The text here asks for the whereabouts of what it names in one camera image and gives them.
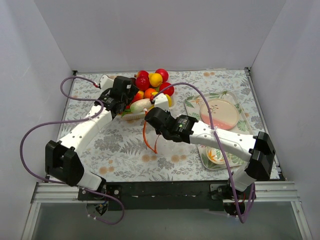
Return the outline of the clear zip top bag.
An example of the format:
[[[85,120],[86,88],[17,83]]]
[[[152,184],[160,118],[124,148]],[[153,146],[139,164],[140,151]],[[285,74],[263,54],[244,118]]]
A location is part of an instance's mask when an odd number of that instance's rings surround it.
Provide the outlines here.
[[[198,152],[194,144],[165,139],[162,135],[157,134],[156,130],[146,121],[143,124],[142,137],[147,149],[157,156],[169,158],[179,156],[180,159],[186,159],[189,155]]]

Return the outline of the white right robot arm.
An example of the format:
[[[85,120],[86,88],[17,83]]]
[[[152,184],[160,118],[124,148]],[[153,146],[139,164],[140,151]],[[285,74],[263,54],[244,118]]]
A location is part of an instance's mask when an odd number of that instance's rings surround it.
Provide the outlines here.
[[[245,163],[229,177],[228,183],[211,191],[217,199],[237,199],[255,181],[269,181],[275,158],[275,148],[270,136],[260,131],[258,135],[212,129],[194,117],[173,117],[159,107],[152,108],[145,116],[156,134],[176,143],[203,145],[235,155]]]

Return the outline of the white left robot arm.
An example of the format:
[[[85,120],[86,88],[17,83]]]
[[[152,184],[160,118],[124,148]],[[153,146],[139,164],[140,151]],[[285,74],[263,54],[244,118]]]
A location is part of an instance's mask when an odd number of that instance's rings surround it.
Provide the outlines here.
[[[99,131],[111,123],[130,105],[139,89],[131,78],[117,76],[111,79],[103,75],[97,85],[101,89],[98,99],[86,118],[58,141],[49,141],[45,147],[45,172],[71,187],[89,189],[95,200],[106,196],[105,180],[81,162],[80,155]]]

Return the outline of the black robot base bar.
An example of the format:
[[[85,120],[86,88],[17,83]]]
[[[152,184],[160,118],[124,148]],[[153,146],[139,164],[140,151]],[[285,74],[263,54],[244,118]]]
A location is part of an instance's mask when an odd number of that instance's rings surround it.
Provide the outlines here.
[[[99,214],[125,210],[223,211],[237,216],[231,187],[226,180],[106,182],[96,193],[80,190],[79,201],[100,201]]]

